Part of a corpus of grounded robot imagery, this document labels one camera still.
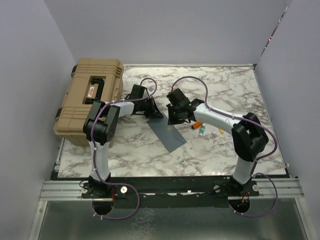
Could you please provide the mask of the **white green glue stick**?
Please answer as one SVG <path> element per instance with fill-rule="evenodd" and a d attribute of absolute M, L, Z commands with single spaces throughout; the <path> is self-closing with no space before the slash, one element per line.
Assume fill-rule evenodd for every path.
<path fill-rule="evenodd" d="M 199 136 L 203 136 L 204 135 L 205 128 L 206 128 L 206 125 L 203 123 L 201 125 L 200 129 L 199 129 L 199 133 L 198 133 Z"/>

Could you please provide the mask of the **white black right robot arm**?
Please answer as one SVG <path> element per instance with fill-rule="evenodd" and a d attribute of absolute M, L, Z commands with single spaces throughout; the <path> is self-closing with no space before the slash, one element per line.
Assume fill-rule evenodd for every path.
<path fill-rule="evenodd" d="M 207 108 L 203 100 L 196 98 L 190 101 L 179 88 L 171 91 L 167 98 L 170 102 L 167 105 L 169 125 L 202 122 L 232 136 L 237 163 L 229 189 L 236 196 L 246 192 L 252 179 L 255 160 L 269 142 L 265 130 L 259 127 L 257 116 L 251 112 L 244 116 L 218 113 L 217 110 Z"/>

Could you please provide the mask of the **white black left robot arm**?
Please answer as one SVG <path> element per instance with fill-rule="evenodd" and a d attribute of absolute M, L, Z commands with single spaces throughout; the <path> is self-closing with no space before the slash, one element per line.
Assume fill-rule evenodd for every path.
<path fill-rule="evenodd" d="M 131 93 L 124 99 L 108 103 L 96 100 L 84 122 L 83 132 L 89 142 L 92 156 L 88 186 L 101 198 L 106 197 L 111 190 L 108 183 L 111 176 L 109 146 L 116 133 L 119 118 L 137 113 L 141 113 L 147 119 L 164 117 L 154 98 L 145 95 L 146 92 L 146 87 L 135 84 Z"/>

